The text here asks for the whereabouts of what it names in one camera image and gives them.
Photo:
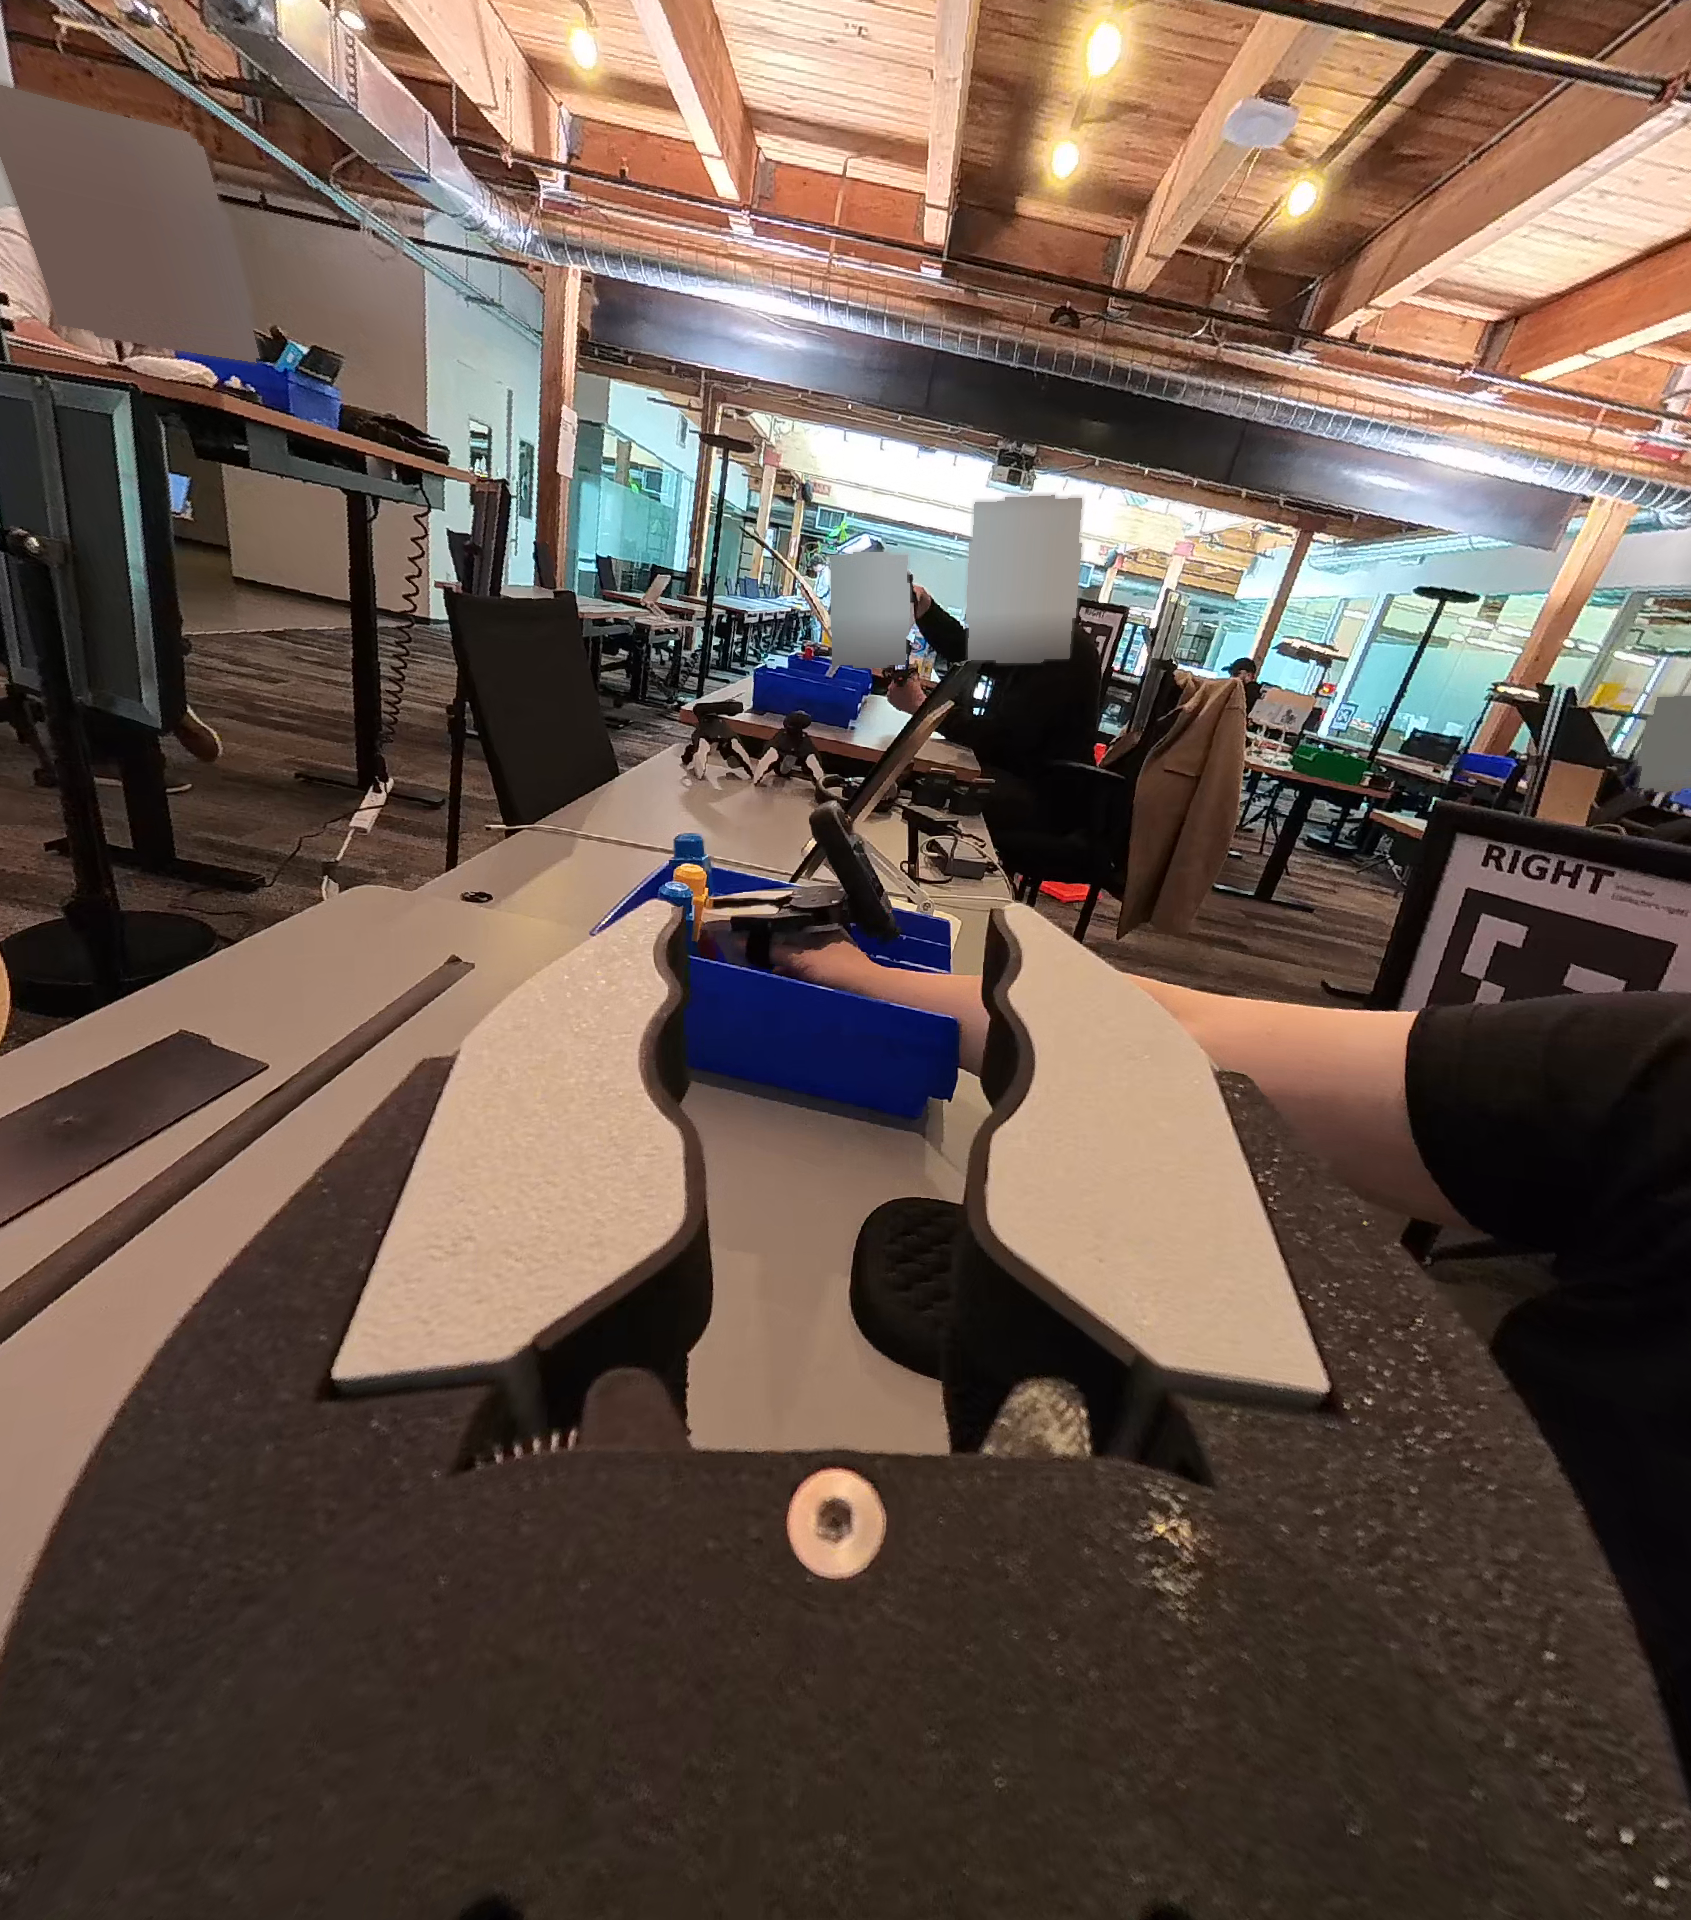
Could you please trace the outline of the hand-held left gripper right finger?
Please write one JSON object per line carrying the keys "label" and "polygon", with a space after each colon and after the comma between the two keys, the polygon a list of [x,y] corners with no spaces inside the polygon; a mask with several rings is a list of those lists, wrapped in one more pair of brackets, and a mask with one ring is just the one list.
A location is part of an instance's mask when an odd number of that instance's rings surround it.
{"label": "hand-held left gripper right finger", "polygon": [[1024,905],[990,916],[943,1402],[975,1451],[1033,1377],[1100,1454],[1198,1454],[1188,1399],[1320,1411],[1308,1315],[1207,1052]]}

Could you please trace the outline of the standing desk with wooden top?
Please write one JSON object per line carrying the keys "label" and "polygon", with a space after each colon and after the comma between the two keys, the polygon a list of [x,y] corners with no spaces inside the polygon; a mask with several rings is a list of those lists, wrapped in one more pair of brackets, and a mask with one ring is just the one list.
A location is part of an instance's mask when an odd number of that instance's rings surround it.
{"label": "standing desk with wooden top", "polygon": [[338,426],[301,420],[226,388],[205,388],[120,363],[99,363],[32,341],[7,344],[17,365],[63,377],[103,377],[149,395],[164,417],[180,420],[205,461],[241,468],[304,487],[327,487],[345,499],[349,541],[349,640],[351,640],[351,766],[301,763],[296,777],[345,795],[378,785],[387,796],[444,806],[444,795],[396,784],[385,772],[381,671],[373,572],[373,504],[440,512],[442,487],[464,483],[479,505],[509,505],[506,480],[387,443],[349,433]]}

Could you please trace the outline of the person's black clothing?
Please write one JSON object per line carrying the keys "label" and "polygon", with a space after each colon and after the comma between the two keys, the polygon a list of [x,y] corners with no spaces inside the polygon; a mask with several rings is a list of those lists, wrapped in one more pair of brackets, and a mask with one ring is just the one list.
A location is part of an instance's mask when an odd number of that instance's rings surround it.
{"label": "person's black clothing", "polygon": [[1551,1265],[1493,1356],[1595,1525],[1691,1780],[1691,996],[1429,1007],[1405,1100],[1451,1213]]}

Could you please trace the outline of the small blue bin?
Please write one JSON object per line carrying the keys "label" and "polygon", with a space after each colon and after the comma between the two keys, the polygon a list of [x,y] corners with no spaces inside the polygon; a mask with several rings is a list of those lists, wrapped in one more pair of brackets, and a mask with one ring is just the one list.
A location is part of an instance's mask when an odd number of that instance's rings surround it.
{"label": "small blue bin", "polygon": [[294,365],[281,367],[263,360],[231,360],[205,352],[178,352],[178,360],[208,370],[217,389],[263,404],[296,420],[316,426],[340,426],[340,389],[330,380],[310,377]]}

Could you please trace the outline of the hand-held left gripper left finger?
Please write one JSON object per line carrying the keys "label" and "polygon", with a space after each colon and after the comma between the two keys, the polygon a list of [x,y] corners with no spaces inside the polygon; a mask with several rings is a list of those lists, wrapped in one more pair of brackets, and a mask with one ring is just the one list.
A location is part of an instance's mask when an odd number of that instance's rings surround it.
{"label": "hand-held left gripper left finger", "polygon": [[571,1447],[612,1369],[685,1417],[711,1316],[689,956],[689,906],[642,901],[466,1034],[334,1347],[338,1396],[480,1388],[501,1458]]}

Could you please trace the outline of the blue plastic bin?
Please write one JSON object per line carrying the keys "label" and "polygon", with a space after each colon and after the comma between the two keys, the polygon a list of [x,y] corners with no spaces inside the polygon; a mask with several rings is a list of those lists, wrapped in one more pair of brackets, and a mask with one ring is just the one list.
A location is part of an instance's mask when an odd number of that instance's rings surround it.
{"label": "blue plastic bin", "polygon": [[[677,861],[651,869],[641,886],[590,926],[601,933],[641,905],[659,898]],[[789,879],[710,862],[711,894],[785,891]],[[890,970],[947,974],[957,922],[897,906],[898,937],[851,933],[857,948]],[[785,1094],[811,1094],[857,1110],[916,1121],[928,1100],[957,1092],[957,1019],[913,1007],[759,970],[743,960],[692,956],[685,1010],[686,1063]]]}
{"label": "blue plastic bin", "polygon": [[809,724],[850,732],[857,726],[857,711],[873,685],[877,677],[865,669],[800,653],[760,662],[752,671],[748,708],[759,714],[802,711]]}

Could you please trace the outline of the black panel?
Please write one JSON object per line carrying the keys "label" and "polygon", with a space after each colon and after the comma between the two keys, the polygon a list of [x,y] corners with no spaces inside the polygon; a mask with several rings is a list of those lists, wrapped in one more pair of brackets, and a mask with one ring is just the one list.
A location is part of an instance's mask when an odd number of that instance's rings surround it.
{"label": "black panel", "polygon": [[571,590],[442,590],[455,664],[447,706],[444,865],[461,847],[466,724],[475,726],[502,828],[538,825],[619,774]]}

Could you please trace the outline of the tan coat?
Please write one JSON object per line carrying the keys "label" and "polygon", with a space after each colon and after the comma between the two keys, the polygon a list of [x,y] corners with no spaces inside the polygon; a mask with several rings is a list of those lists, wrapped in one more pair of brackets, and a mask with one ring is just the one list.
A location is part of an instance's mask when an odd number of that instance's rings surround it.
{"label": "tan coat", "polygon": [[1243,752],[1244,695],[1235,677],[1198,678],[1170,714],[1111,743],[1103,766],[1129,785],[1118,937],[1191,928],[1231,849]]}

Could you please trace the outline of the person's right forearm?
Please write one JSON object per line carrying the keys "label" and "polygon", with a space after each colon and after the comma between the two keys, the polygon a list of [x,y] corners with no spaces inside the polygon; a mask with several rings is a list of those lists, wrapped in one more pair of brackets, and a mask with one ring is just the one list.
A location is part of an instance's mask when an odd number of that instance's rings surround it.
{"label": "person's right forearm", "polygon": [[1361,1199],[1427,1223],[1464,1223],[1407,1116],[1412,1012],[1213,996],[1122,970],[1115,982],[1162,1007],[1216,1070],[1253,1080]]}

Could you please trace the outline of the person's right hand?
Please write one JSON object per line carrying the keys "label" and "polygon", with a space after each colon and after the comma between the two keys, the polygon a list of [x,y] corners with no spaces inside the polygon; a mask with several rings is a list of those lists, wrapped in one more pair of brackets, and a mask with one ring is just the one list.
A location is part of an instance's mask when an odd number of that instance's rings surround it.
{"label": "person's right hand", "polygon": [[920,989],[939,984],[936,974],[917,974],[883,966],[839,928],[785,934],[771,944],[771,970],[811,986],[857,996],[890,1007],[928,1007]]}

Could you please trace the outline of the marker sign board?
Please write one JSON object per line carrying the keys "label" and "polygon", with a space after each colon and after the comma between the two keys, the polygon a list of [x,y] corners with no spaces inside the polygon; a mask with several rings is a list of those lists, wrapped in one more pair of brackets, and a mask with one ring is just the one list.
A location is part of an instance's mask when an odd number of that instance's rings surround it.
{"label": "marker sign board", "polygon": [[1363,1001],[1691,996],[1691,847],[1434,802]]}

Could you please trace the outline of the black flat plate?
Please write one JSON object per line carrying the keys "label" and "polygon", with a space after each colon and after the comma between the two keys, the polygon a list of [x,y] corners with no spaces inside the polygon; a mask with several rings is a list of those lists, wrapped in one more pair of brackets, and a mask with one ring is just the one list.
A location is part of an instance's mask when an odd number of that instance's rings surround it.
{"label": "black flat plate", "polygon": [[178,1032],[0,1116],[0,1228],[267,1073]]}

